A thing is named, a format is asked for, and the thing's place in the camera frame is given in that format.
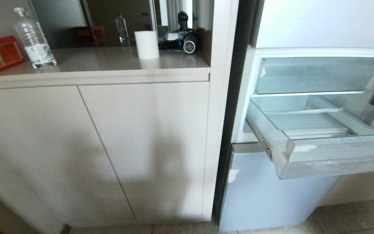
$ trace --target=countertop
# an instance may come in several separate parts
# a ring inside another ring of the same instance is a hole
[[[37,70],[30,61],[0,72],[0,89],[208,81],[210,66],[199,53],[160,50],[160,58],[139,59],[136,47],[53,49],[57,66]]]

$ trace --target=mirror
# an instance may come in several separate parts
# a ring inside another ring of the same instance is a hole
[[[136,46],[135,31],[154,30],[163,38],[167,32],[196,28],[195,0],[30,1],[52,49]]]

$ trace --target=plastic water bottle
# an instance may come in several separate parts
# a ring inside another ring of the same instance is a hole
[[[126,22],[120,13],[116,13],[115,23],[119,32],[121,46],[131,46],[128,37],[128,30],[126,29]]]
[[[46,37],[41,30],[37,20],[28,16],[24,7],[14,8],[18,15],[14,28],[21,40],[24,50],[36,69],[50,68],[56,66],[57,62],[53,56]]]

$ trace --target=open refrigerator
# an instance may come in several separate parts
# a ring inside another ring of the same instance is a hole
[[[233,143],[260,142],[281,179],[374,171],[374,49],[248,50]]]
[[[241,1],[219,231],[298,225],[342,175],[373,171],[374,1]]]

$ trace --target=cabinet door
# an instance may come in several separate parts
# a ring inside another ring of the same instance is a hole
[[[0,90],[0,156],[63,223],[133,218],[75,86]]]
[[[256,48],[374,48],[374,0],[264,0]]]
[[[79,87],[136,218],[200,218],[208,84]]]

